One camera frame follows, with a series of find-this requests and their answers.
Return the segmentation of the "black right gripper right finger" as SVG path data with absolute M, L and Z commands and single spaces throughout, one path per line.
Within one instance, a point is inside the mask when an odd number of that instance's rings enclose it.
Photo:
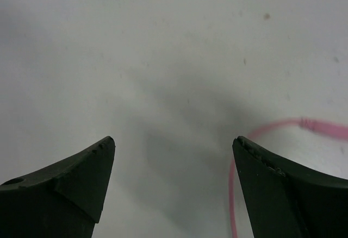
M 245 137 L 232 145 L 254 237 L 347 237 L 347 180 Z

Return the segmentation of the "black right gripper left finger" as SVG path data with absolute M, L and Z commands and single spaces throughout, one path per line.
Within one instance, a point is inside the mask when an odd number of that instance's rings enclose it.
M 115 156 L 107 136 L 85 150 L 1 184 L 1 237 L 92 237 Z

